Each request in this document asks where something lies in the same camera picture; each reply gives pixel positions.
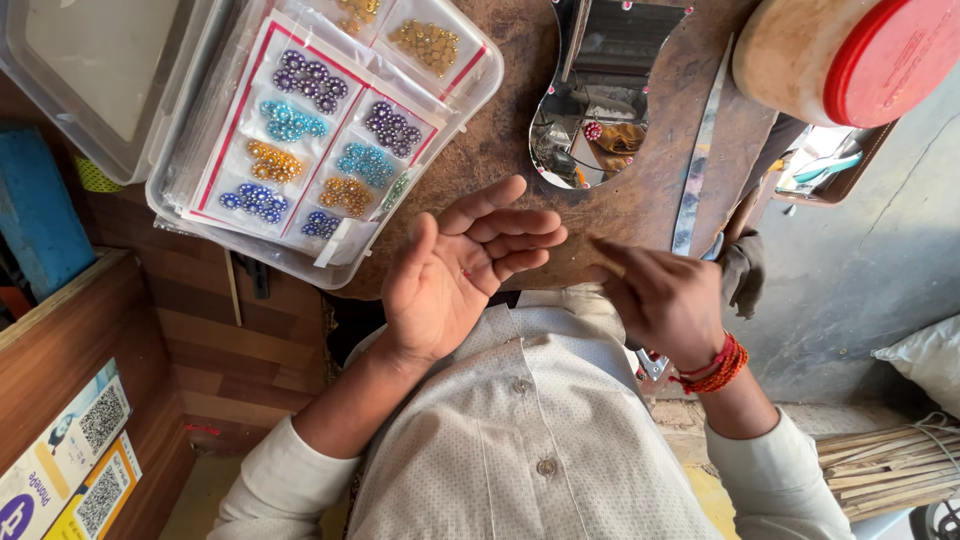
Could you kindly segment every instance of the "shirt sleeve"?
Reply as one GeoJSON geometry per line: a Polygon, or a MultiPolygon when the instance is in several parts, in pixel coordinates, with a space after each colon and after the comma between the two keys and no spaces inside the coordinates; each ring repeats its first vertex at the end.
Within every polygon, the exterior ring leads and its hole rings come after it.
{"type": "Polygon", "coordinates": [[[336,503],[359,461],[316,452],[284,418],[243,460],[207,540],[319,538],[321,511],[336,503]]]}
{"type": "Polygon", "coordinates": [[[755,439],[728,439],[706,427],[710,461],[736,509],[736,533],[743,540],[854,540],[813,439],[778,412],[777,426],[755,439]]]}

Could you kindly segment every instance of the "red thread bracelet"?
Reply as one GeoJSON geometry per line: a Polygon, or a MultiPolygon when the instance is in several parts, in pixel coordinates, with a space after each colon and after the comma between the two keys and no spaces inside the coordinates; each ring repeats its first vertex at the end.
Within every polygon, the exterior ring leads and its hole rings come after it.
{"type": "Polygon", "coordinates": [[[737,342],[736,338],[727,332],[727,339],[724,342],[723,351],[713,359],[713,362],[711,362],[709,366],[696,371],[682,371],[680,372],[682,379],[670,377],[670,380],[679,382],[684,388],[686,395],[716,392],[730,383],[740,372],[740,369],[747,365],[749,359],[750,355],[747,353],[747,350],[737,342]],[[716,371],[703,379],[688,380],[689,378],[702,375],[714,367],[717,367],[716,371]]]}

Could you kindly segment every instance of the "hand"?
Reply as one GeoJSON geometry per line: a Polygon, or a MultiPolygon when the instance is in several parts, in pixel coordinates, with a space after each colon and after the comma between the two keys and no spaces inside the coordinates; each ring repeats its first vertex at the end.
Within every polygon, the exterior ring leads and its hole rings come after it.
{"type": "Polygon", "coordinates": [[[606,266],[589,272],[603,284],[628,335],[681,371],[709,365],[723,351],[718,264],[603,239],[593,245],[626,269],[623,278],[606,266]]]}
{"type": "Polygon", "coordinates": [[[383,283],[388,340],[403,370],[425,371],[460,345],[500,285],[549,259],[566,240],[552,211],[507,209],[520,176],[458,199],[438,219],[421,213],[383,283]]]}

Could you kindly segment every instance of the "red lid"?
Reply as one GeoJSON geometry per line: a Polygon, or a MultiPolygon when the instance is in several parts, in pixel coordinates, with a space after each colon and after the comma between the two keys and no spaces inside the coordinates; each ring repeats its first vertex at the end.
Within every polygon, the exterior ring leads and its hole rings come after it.
{"type": "Polygon", "coordinates": [[[824,109],[837,124],[900,118],[960,59],[960,0],[880,0],[837,51],[824,109]]]}

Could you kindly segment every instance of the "container with red lid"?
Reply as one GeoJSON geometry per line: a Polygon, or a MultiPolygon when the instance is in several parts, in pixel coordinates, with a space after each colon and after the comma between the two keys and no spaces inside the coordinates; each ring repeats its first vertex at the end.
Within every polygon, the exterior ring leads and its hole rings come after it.
{"type": "Polygon", "coordinates": [[[871,128],[960,59],[960,0],[764,0],[733,51],[740,91],[817,126],[871,128]]]}

